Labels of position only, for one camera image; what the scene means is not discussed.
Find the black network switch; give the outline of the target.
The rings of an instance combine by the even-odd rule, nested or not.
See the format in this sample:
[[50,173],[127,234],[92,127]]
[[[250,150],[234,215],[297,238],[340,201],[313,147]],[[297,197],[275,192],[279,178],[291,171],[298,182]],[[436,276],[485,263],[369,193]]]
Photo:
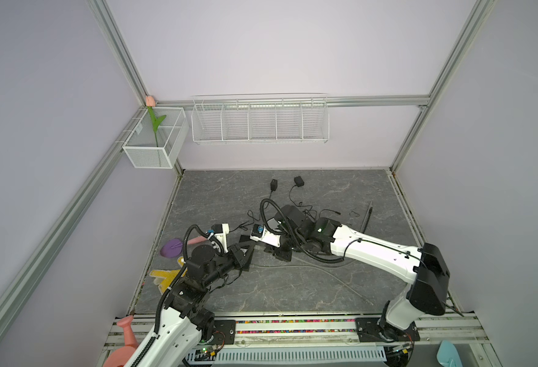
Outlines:
[[241,249],[250,249],[251,247],[255,247],[255,245],[256,245],[256,241],[252,240],[249,236],[240,235],[238,246]]

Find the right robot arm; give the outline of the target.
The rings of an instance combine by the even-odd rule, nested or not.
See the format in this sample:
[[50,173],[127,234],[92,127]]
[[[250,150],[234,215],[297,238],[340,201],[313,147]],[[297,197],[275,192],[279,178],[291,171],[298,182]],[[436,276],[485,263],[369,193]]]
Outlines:
[[384,305],[378,318],[356,321],[358,334],[369,342],[417,341],[416,321],[425,315],[443,316],[450,271],[437,246],[405,246],[379,239],[328,217],[313,219],[286,205],[271,218],[261,215],[261,240],[275,257],[290,261],[298,250],[323,264],[360,261],[400,278],[406,286]]

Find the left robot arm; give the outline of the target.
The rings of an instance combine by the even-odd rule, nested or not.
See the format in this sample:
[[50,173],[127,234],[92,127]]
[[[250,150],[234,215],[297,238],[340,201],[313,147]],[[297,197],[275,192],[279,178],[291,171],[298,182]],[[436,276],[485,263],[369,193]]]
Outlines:
[[229,284],[229,273],[246,272],[252,262],[252,240],[224,246],[215,232],[197,225],[183,237],[184,264],[160,297],[154,326],[125,365],[178,366],[188,353],[214,333],[215,314],[205,308],[213,284]]

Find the black power adapter right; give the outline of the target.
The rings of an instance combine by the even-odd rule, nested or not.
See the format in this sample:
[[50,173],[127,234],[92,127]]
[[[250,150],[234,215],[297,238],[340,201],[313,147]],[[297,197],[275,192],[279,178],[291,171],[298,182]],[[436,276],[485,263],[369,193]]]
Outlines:
[[296,176],[293,181],[296,187],[303,187],[305,185],[305,181],[301,176]]

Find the purple pink toy shovel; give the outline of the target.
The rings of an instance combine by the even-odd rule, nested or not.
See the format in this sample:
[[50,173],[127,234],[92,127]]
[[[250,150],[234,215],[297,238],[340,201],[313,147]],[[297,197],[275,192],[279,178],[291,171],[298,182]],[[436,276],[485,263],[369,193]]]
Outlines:
[[[193,239],[189,239],[186,244],[192,246],[206,241],[206,238],[203,236],[198,236]],[[160,255],[164,258],[177,258],[183,254],[183,242],[178,239],[169,240],[160,250]]]

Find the white mesh box basket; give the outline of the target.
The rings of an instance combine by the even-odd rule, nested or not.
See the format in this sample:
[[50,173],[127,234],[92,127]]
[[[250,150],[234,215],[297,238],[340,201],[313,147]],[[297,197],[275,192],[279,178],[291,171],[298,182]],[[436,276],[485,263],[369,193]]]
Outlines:
[[135,168],[173,169],[188,132],[183,108],[147,107],[122,148]]

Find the pink watering can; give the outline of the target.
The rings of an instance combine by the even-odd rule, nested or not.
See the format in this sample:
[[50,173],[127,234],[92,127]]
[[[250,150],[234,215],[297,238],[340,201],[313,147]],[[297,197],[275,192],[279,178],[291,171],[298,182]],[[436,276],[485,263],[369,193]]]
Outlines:
[[133,320],[134,317],[129,315],[117,322],[117,326],[122,328],[125,345],[111,352],[102,366],[123,367],[131,359],[139,346],[139,343],[131,328],[131,323]]

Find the artificial tulip flower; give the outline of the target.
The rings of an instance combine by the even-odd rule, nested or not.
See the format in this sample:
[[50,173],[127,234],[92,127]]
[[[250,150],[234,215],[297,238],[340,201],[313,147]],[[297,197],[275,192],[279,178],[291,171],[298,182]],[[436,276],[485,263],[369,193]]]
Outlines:
[[154,107],[157,106],[157,101],[155,100],[155,98],[153,96],[146,96],[145,97],[145,105],[148,109],[148,115],[150,116],[150,119],[151,119],[151,125],[152,125],[152,131],[154,133],[154,140],[155,140],[155,146],[158,148],[159,147],[159,141],[158,141],[158,135],[157,135],[157,131],[160,127],[160,125],[162,124],[162,122],[166,119],[166,115],[163,115],[163,116],[157,116],[155,111],[154,111]]

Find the light blue toy scoop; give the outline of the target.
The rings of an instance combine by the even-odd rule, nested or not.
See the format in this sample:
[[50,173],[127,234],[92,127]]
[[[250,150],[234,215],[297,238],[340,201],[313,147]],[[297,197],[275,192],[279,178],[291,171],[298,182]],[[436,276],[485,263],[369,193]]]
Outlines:
[[443,340],[437,350],[437,362],[442,367],[463,367],[456,346],[448,340]]

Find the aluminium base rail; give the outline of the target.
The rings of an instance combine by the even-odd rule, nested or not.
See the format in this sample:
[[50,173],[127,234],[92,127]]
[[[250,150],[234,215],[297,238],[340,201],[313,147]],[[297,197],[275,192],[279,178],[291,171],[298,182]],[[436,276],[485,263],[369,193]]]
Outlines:
[[[244,314],[215,318],[214,333],[200,342],[183,362],[192,366],[221,365],[319,365],[344,362],[386,362],[404,366],[415,361],[420,347],[437,350],[443,340],[472,350],[477,366],[500,366],[489,337],[474,313],[462,316],[448,313],[441,317],[423,316],[416,321],[417,341],[391,343],[369,342],[359,336],[356,321],[374,315],[357,313],[323,314]],[[131,328],[139,343],[154,326],[155,315],[139,314]],[[108,355],[125,345],[117,323],[100,357],[102,365]]]

